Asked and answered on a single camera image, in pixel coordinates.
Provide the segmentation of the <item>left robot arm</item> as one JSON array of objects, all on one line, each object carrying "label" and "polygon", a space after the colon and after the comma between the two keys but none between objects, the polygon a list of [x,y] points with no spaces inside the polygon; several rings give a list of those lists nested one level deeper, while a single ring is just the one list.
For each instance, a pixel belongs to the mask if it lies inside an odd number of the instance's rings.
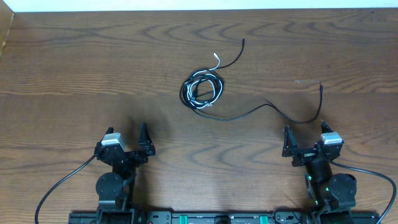
[{"label": "left robot arm", "polygon": [[155,155],[146,123],[141,124],[138,143],[140,149],[127,151],[121,133],[115,133],[112,127],[97,142],[95,157],[111,166],[112,171],[103,174],[96,183],[99,196],[96,223],[147,222],[145,213],[132,202],[136,169]]}]

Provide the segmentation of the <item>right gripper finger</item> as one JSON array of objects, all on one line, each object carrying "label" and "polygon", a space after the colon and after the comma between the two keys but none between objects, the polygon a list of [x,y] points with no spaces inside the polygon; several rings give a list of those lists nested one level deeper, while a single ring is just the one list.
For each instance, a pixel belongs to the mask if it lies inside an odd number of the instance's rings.
[{"label": "right gripper finger", "polygon": [[324,120],[321,120],[321,130],[322,130],[323,134],[332,132],[332,129],[329,127],[329,125]]},{"label": "right gripper finger", "polygon": [[284,128],[282,157],[293,157],[298,153],[298,144],[289,125]]}]

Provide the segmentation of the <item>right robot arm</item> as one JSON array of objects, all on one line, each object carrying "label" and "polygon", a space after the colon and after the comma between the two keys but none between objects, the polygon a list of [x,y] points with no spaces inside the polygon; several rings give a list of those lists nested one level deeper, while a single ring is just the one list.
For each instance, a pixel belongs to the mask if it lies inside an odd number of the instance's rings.
[{"label": "right robot arm", "polygon": [[353,223],[350,209],[356,205],[356,178],[332,173],[330,164],[340,156],[343,139],[326,122],[313,147],[301,149],[290,126],[284,128],[282,157],[291,157],[292,166],[306,169],[305,182],[315,207],[303,214],[302,223]]}]

